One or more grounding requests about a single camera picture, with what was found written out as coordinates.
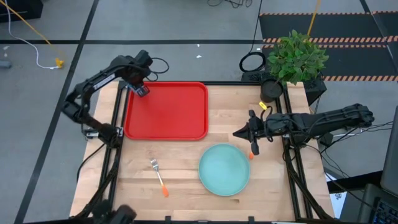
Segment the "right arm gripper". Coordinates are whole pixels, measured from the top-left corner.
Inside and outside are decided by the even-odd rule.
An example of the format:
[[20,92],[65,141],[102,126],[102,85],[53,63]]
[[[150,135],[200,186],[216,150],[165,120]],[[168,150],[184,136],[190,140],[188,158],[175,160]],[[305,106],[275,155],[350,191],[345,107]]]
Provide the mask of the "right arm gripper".
[[259,155],[258,139],[266,138],[268,141],[271,141],[271,136],[268,133],[266,121],[264,120],[265,112],[266,111],[263,110],[260,114],[260,118],[258,118],[254,110],[249,110],[248,124],[246,123],[243,128],[233,133],[233,136],[237,138],[249,139],[251,151],[254,155]]

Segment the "teal round plate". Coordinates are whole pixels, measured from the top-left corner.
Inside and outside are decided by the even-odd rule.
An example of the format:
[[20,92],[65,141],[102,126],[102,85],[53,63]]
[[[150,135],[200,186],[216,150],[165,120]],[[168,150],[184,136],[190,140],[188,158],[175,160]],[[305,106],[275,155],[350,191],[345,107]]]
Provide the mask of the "teal round plate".
[[245,154],[234,145],[216,144],[204,151],[198,176],[211,193],[229,197],[240,193],[248,184],[251,166]]

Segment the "metal fork orange handle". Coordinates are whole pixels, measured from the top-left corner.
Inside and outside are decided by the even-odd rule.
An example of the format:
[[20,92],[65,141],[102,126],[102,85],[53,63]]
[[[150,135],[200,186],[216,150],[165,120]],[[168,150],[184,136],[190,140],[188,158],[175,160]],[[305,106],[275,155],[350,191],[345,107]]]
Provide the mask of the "metal fork orange handle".
[[151,163],[152,168],[155,170],[155,172],[156,172],[156,174],[158,176],[158,179],[159,179],[160,185],[162,187],[162,193],[163,193],[164,197],[168,197],[169,196],[169,191],[167,190],[167,188],[166,188],[166,186],[165,186],[165,184],[164,184],[164,182],[163,182],[163,180],[161,178],[161,175],[160,175],[160,172],[159,172],[159,164],[158,164],[157,160],[156,159],[150,159],[150,163]]

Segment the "red plastic tray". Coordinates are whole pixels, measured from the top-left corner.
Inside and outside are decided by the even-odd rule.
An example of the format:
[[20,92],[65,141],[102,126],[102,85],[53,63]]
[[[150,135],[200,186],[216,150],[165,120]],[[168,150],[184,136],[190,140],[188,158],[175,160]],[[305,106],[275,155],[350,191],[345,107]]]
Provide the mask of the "red plastic tray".
[[202,82],[147,82],[150,92],[130,93],[124,122],[133,140],[197,141],[208,133],[208,89]]

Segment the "black power adapter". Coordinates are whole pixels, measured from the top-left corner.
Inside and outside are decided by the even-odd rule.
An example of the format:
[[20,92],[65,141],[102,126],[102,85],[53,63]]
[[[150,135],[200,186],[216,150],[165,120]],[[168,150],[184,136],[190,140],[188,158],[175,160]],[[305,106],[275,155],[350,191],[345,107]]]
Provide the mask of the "black power adapter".
[[323,146],[330,146],[333,142],[334,135],[332,133],[326,133],[319,138],[319,143]]

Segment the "green potted plant black pot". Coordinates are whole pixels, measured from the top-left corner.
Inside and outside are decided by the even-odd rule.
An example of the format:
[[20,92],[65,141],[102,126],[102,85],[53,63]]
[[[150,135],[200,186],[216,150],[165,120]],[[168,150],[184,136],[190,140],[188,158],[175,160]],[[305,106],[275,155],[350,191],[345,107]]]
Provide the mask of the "green potted plant black pot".
[[267,56],[266,71],[273,76],[261,82],[261,100],[270,103],[278,99],[287,84],[322,78],[329,56],[325,50],[310,42],[306,34],[292,30],[281,37]]

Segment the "white paper sheet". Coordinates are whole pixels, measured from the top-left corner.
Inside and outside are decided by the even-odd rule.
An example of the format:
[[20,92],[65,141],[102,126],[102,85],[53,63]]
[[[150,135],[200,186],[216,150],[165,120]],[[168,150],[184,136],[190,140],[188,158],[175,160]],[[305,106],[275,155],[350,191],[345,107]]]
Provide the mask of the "white paper sheet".
[[340,219],[347,192],[330,193],[331,204],[335,218]]

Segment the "black box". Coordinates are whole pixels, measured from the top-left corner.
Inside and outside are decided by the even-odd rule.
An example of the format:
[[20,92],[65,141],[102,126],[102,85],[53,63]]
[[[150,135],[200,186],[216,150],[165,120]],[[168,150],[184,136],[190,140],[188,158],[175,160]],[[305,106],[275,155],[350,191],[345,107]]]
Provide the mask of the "black box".
[[[41,0],[3,0],[25,20],[41,18],[43,2]],[[0,23],[8,21],[8,8],[0,3]],[[19,21],[20,18],[9,10],[11,21]]]

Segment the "black mat with hazard stripes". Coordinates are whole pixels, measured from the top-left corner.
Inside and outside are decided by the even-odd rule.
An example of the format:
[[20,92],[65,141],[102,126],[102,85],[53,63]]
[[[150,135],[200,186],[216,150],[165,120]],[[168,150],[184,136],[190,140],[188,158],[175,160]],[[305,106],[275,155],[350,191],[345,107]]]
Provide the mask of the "black mat with hazard stripes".
[[326,81],[398,82],[398,11],[262,13],[264,52],[296,30],[326,50]]

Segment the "dark laptop keyboard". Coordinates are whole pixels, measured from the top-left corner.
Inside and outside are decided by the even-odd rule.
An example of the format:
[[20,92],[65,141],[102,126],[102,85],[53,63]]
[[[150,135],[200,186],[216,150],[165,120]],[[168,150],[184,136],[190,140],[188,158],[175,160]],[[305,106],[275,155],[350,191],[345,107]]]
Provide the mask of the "dark laptop keyboard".
[[357,221],[370,224],[398,224],[398,196],[373,184],[367,184]]

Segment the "dark monitor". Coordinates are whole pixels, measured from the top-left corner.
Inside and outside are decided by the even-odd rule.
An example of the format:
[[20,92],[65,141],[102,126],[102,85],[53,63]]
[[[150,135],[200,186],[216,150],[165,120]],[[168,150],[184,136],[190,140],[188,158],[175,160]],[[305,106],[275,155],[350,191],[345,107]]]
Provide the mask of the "dark monitor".
[[398,106],[394,113],[391,134],[381,176],[381,187],[398,197]]

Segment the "black aluminium table frame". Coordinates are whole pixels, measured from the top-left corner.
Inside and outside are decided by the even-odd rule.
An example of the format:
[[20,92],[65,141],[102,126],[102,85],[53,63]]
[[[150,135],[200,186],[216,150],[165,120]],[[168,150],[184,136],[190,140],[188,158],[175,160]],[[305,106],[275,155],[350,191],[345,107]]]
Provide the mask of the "black aluminium table frame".
[[[259,141],[260,154],[250,161],[251,178],[246,188],[231,197],[207,191],[198,178],[203,152],[219,143],[235,145],[248,156],[250,144],[232,135],[248,120],[248,110],[261,113],[259,86],[241,82],[207,82],[209,125],[199,141],[136,141],[123,139],[114,207],[128,204],[138,220],[172,221],[293,221],[295,220],[282,140]],[[80,172],[69,215],[77,215],[96,192],[106,151],[102,149]],[[334,216],[322,160],[312,147],[300,150],[308,189],[317,202]],[[157,159],[169,196],[164,197],[150,165]]]

